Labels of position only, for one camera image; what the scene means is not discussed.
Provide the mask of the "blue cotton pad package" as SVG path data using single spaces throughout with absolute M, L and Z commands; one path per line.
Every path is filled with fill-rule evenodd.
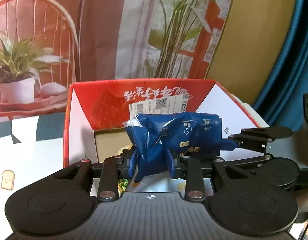
M 125 130 L 137 149 L 137 183 L 164 171 L 173 176 L 172 153 L 217 156 L 222 143 L 222 119 L 215 114 L 137 114 Z

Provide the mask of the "orange floral oven mitt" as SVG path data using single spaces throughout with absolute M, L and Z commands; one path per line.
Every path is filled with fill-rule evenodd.
M 131 175 L 130 175 L 130 159 L 132 156 L 132 148 L 123 148 L 121 150 L 121 163 L 118 166 L 118 187 L 120 192 L 127 189 Z

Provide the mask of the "living room printed backdrop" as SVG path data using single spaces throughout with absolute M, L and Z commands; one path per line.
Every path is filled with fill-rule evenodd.
M 62 112 L 73 83 L 203 79 L 233 0 L 0 0 L 0 122 Z

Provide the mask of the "blue curtain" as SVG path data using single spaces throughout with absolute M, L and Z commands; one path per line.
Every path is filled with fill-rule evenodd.
M 308 93 L 308 0 L 296 0 L 285 41 L 253 109 L 270 126 L 303 126 Z

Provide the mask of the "red strawberry cardboard box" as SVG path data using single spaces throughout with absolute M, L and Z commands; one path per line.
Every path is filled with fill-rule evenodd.
M 126 79 L 73 83 L 65 113 L 63 165 L 80 159 L 102 162 L 130 141 L 124 122 L 139 113 L 216 114 L 222 137 L 243 128 L 265 127 L 248 104 L 219 82 L 197 79 Z

